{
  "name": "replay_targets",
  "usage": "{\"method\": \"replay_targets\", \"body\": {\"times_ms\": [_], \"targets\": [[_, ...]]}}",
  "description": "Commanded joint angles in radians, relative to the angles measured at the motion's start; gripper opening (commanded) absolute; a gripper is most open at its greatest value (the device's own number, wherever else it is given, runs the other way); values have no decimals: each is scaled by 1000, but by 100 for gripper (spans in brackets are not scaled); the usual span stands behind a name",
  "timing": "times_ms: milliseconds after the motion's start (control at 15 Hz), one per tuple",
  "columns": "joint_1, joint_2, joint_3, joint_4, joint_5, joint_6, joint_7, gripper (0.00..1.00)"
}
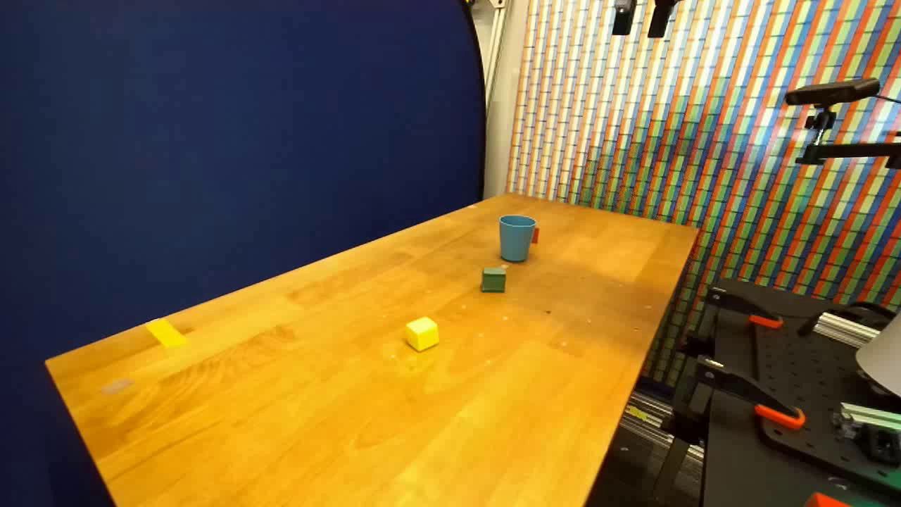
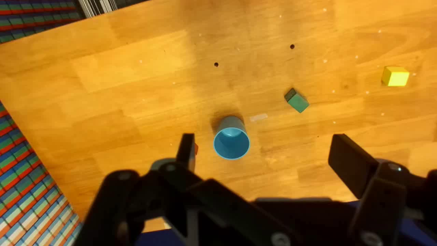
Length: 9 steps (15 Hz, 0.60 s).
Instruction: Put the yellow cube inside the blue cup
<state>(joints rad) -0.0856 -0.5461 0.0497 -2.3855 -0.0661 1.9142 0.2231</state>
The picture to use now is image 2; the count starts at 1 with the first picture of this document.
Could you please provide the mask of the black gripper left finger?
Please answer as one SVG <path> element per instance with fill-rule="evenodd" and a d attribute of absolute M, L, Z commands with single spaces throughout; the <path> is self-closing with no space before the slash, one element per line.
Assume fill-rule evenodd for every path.
<path fill-rule="evenodd" d="M 176 161 L 180 163 L 187 169 L 192 171 L 195 168 L 195 154 L 196 143 L 194 134 L 183 134 L 179 149 L 176 153 Z"/>

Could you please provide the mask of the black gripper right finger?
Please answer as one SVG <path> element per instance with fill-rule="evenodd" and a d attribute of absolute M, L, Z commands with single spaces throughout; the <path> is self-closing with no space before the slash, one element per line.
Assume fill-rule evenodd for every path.
<path fill-rule="evenodd" d="M 328 164 L 356 198 L 364 194 L 378 167 L 378 161 L 345 134 L 332 137 Z"/>

